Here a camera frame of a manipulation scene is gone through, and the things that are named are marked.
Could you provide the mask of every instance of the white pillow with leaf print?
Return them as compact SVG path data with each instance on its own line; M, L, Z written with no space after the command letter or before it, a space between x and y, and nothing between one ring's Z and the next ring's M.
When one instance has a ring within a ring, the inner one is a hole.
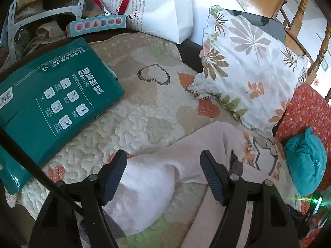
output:
M307 65L307 58L219 6L210 8L203 46L203 72L188 89L199 98L214 96L245 126L272 136L275 117L284 102L291 100L302 71L299 68Z

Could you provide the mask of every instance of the barcode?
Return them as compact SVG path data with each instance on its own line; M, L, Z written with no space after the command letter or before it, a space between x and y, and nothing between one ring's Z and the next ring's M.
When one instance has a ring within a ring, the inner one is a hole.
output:
M5 93L0 96L0 109L4 107L13 98L13 90L10 87Z

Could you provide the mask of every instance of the shopping bag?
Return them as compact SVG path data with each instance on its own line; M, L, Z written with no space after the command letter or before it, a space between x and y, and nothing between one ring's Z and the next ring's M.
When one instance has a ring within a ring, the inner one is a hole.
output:
M105 11L117 14L122 0L101 0ZM126 27L177 44L189 38L193 26L192 0L130 0Z

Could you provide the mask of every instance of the wooden bed frame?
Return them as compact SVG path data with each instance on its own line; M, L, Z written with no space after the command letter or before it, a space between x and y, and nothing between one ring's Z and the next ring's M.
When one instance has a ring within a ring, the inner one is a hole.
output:
M316 78L317 70L319 69L319 66L323 61L325 53L328 49L329 39L331 36L331 25L327 25L325 38L322 42L320 51L316 57L316 60L313 61L308 51L297 39L297 36L302 27L302 20L306 11L308 0L300 0L298 10L292 21L288 19L284 10L282 9L282 6L287 3L287 0L238 0L238 2L246 12L272 19L276 19L278 13L281 12L284 17L283 25L285 28L285 45L298 55L306 55L312 64L308 69L308 77L305 81L306 84L311 85ZM331 99L331 89L327 97Z

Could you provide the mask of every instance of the light blue box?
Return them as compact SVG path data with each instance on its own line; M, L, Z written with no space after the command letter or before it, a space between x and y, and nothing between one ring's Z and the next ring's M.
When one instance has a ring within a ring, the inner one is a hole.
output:
M72 21L67 25L67 36L125 28L125 15L108 15Z

